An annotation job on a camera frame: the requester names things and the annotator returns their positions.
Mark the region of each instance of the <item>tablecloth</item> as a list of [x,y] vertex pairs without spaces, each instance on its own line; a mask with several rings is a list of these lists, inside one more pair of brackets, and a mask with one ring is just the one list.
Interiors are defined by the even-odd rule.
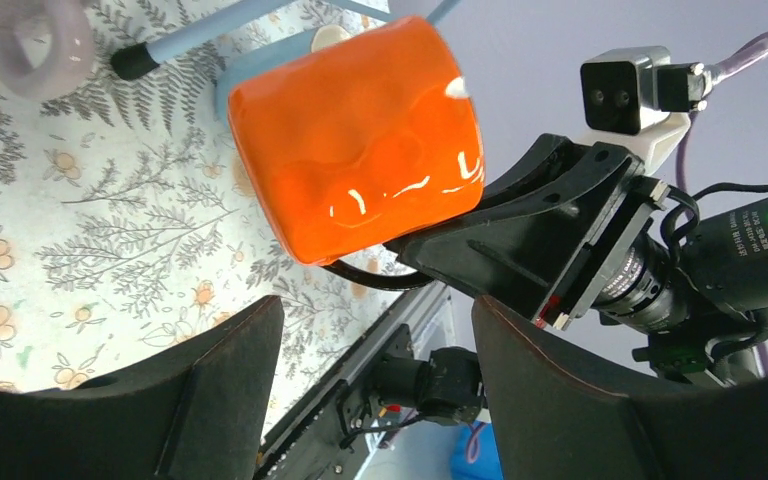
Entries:
[[[40,104],[0,84],[0,389],[74,388],[274,293],[286,324],[268,430],[395,300],[282,251],[212,101],[234,57],[325,24],[378,22],[299,0],[140,81],[107,66],[118,48],[228,3],[102,0],[89,11],[98,61],[77,91]],[[42,55],[47,42],[28,46]],[[404,271],[381,248],[349,260]]]

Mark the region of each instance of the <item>black tip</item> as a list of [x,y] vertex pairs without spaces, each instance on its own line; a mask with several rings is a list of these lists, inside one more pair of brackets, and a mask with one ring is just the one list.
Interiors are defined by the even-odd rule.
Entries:
[[151,58],[145,42],[125,47],[110,57],[110,66],[122,80],[136,80],[160,65]]

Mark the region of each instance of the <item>orange cup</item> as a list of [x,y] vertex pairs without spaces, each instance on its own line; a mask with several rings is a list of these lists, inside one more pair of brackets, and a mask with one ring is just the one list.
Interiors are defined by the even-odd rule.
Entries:
[[421,17],[237,85],[228,120],[276,237],[305,265],[460,215],[484,190],[463,77]]

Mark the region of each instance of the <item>black cylindrical motor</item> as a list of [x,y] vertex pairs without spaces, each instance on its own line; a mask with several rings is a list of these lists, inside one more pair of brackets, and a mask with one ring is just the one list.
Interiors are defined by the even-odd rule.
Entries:
[[768,308],[768,198],[702,221],[687,239],[681,264],[721,310]]
[[641,233],[593,308],[642,333],[669,330],[687,318],[682,280],[670,268],[666,249]]

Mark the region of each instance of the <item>white bracket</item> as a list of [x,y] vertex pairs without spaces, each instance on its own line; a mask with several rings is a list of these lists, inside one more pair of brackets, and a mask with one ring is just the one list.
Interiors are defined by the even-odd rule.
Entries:
[[646,165],[646,175],[651,176],[672,155],[688,130],[690,130],[690,116],[686,113],[671,113],[666,120],[638,135],[589,130],[576,143],[592,146],[596,142],[604,142],[626,147],[643,160]]

